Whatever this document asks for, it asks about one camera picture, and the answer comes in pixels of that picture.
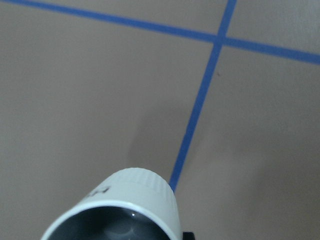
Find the white mug with grey interior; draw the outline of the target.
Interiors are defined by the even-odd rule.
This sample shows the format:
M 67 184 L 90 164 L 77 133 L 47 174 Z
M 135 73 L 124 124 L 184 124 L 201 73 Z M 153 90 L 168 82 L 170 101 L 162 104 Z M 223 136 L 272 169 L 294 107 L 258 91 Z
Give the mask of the white mug with grey interior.
M 181 240 L 176 197 L 157 173 L 119 170 L 58 217 L 43 240 Z

